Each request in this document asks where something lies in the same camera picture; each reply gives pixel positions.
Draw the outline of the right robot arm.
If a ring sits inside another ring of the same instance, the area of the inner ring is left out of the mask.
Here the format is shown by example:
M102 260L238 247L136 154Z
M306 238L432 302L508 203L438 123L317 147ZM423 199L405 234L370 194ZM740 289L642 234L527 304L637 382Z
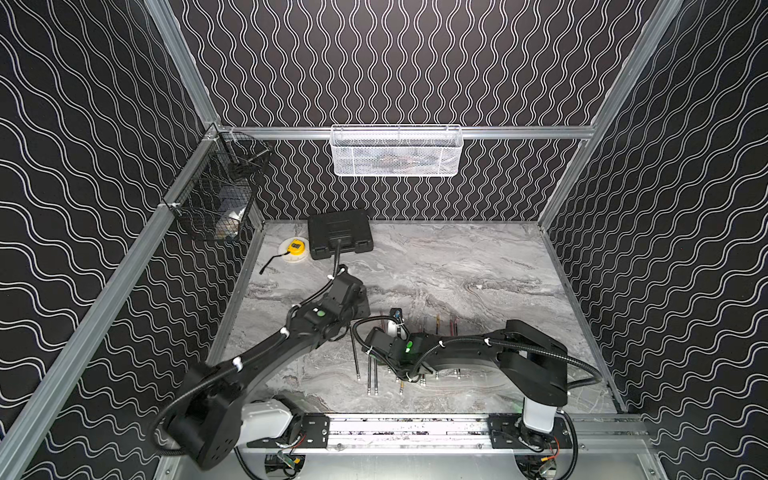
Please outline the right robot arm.
M366 337L352 327L362 352L385 364L403 382L443 370L495 368L523 395L520 419L494 436L512 437L542 452L555 439L555 418L569 392L603 381L600 370L572 357L567 347L532 325L509 320L489 333L440 336L426 332L394 336L374 327Z

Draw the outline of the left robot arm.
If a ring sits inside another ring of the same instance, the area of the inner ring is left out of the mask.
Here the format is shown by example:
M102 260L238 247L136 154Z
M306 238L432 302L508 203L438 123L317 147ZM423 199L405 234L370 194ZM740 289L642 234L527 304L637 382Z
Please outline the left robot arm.
M331 279L292 306L276 333L229 361L190 368L175 398L150 423L148 441L157 454L187 456L210 470L258 439L243 418L257 387L301 356L340 340L354 320L370 313L365 285L340 257L336 243Z

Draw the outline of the dark grey pencil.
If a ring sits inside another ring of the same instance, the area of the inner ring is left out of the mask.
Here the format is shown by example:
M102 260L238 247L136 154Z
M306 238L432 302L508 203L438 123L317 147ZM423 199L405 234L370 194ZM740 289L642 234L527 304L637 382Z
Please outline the dark grey pencil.
M351 340L351 348L352 348L352 356L353 356L356 380L358 382L360 382L361 381L361 370L360 370L360 362L359 362L359 357L358 357L358 348L357 348L357 344L356 344L354 336L351 336L350 340Z

